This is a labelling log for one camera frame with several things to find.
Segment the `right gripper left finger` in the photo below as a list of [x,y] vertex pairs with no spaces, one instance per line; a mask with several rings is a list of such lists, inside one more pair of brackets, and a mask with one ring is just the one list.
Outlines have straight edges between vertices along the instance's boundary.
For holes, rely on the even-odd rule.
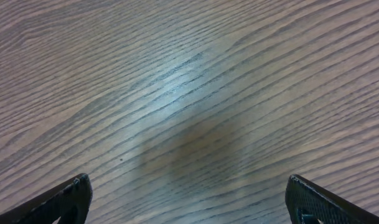
[[92,200],[88,174],[78,174],[12,210],[0,214],[0,224],[84,224]]

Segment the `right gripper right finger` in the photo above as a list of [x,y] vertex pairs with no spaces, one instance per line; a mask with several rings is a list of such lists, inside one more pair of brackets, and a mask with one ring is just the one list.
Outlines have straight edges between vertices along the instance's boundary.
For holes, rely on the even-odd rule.
[[290,175],[285,204],[294,224],[379,224],[379,217],[300,175]]

